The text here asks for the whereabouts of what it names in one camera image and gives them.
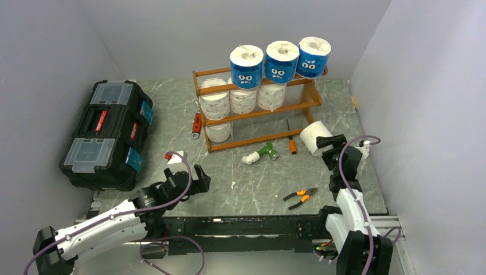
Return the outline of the white floral paper roll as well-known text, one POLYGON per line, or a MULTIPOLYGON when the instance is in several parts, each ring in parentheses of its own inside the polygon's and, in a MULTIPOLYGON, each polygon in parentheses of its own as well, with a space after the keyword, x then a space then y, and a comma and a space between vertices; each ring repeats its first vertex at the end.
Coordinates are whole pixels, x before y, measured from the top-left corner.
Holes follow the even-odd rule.
POLYGON ((257 91, 257 105, 267 111, 275 111, 283 105, 286 84, 260 85, 257 91))
POLYGON ((256 106, 258 87, 252 89, 234 89, 229 92, 230 110, 236 114, 246 114, 256 106))
MULTIPOLYGON (((226 84, 227 82, 221 78, 209 78, 203 80, 200 88, 210 88, 226 84)), ((208 120, 221 120, 227 117, 230 111, 229 91, 202 95, 199 97, 199 103, 205 118, 208 120)))

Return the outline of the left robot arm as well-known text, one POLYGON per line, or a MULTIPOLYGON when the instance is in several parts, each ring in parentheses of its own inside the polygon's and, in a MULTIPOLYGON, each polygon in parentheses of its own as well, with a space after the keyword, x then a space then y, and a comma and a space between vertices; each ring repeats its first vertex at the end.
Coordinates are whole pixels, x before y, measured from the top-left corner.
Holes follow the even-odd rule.
POLYGON ((210 188, 211 178, 202 167, 196 164, 194 169, 196 179, 190 172, 173 173, 167 168, 164 182, 141 188, 107 212, 68 228, 43 228, 36 236, 34 257, 28 265, 35 264, 39 274, 71 274, 80 254, 102 242, 116 246, 123 241, 156 241, 168 236, 171 230, 163 214, 210 188))

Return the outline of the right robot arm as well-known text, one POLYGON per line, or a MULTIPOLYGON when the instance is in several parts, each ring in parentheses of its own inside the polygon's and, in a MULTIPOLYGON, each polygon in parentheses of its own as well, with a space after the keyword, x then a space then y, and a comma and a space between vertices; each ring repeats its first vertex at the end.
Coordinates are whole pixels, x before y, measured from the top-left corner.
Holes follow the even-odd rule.
POLYGON ((393 243, 374 226, 356 178, 360 161, 381 140, 365 135, 357 141, 359 146, 353 147, 344 135, 316 138, 317 148, 323 150, 322 159, 332 171, 329 189, 337 203, 322 209, 323 218, 316 221, 316 231, 334 241, 337 274, 388 274, 393 243))

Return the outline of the blue paper roll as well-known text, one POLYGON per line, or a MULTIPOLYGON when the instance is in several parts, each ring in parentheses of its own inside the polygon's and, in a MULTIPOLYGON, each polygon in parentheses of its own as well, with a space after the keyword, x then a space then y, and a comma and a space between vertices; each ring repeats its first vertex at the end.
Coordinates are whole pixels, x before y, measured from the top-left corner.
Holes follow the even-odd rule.
POLYGON ((299 42, 299 59, 296 73, 304 78, 321 76, 326 68, 331 44, 319 37, 304 37, 299 42))
POLYGON ((263 79, 264 53, 254 45, 241 45, 230 53, 232 83, 245 90, 257 88, 263 79))
POLYGON ((265 51, 265 77, 275 84, 287 84, 293 80, 299 48, 289 41, 274 41, 265 51))

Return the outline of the plain white paper roll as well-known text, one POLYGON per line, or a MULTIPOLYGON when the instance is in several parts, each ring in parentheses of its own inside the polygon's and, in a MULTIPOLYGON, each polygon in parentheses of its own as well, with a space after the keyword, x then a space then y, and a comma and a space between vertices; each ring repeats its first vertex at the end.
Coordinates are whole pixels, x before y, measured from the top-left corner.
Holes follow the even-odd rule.
POLYGON ((220 143, 227 140, 232 135, 231 123, 208 125, 205 132, 211 142, 220 143))

